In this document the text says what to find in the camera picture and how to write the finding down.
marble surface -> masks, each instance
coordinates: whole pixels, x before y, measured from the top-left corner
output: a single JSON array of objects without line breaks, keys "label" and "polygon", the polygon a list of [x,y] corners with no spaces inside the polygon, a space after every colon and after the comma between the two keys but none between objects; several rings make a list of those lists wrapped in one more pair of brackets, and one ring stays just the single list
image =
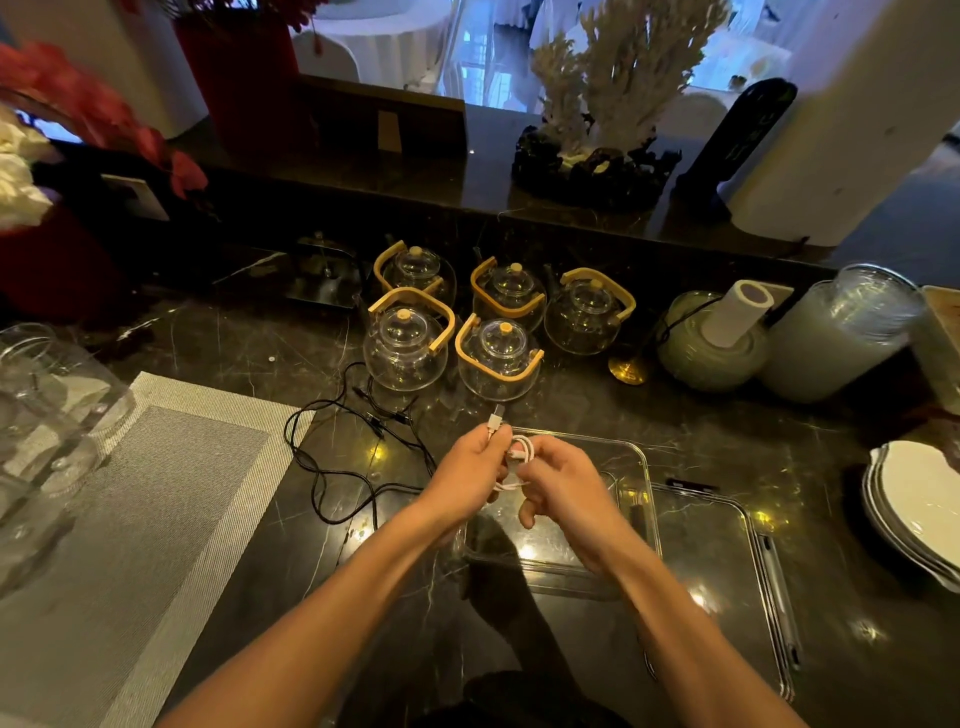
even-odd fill
[{"label": "marble surface", "polygon": [[[361,357],[359,320],[342,313],[155,293],[139,322],[99,342],[101,358],[125,379],[147,370],[301,404],[331,396],[339,369]],[[463,396],[455,380],[414,407],[419,433],[437,455],[489,409]],[[958,715],[957,601],[886,547],[858,507],[856,469],[876,437],[870,422],[786,406],[751,388],[706,397],[663,374],[630,388],[607,374],[603,357],[573,359],[549,348],[540,381],[508,407],[508,418],[632,440],[646,452],[655,482],[674,476],[715,486],[773,534],[803,646],[793,673],[795,706],[810,725],[939,726]],[[382,450],[372,433],[342,416],[319,418],[314,437],[308,447],[325,464],[374,479],[384,458],[412,457]],[[331,450],[327,437],[351,445]],[[397,467],[417,477],[421,464]],[[295,468],[280,484],[168,707],[322,584],[369,532],[369,514],[323,525],[309,485]],[[335,487],[328,507],[349,510],[359,488]],[[381,518],[401,505],[384,498]],[[664,558],[675,558],[666,546]],[[469,576],[464,599],[462,565],[448,554],[415,567],[325,724],[402,724],[458,700],[471,678],[511,668],[575,682],[633,724],[673,724],[622,605],[531,594],[510,571]]]}]

gray placemat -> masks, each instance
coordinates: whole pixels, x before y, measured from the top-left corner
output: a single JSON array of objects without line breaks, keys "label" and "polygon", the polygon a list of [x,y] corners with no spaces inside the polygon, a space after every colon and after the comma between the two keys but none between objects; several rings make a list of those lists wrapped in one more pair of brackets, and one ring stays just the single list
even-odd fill
[{"label": "gray placemat", "polygon": [[[46,572],[0,601],[0,712],[101,723],[268,437],[143,411],[84,486]],[[215,601],[223,585],[210,588]]]}]

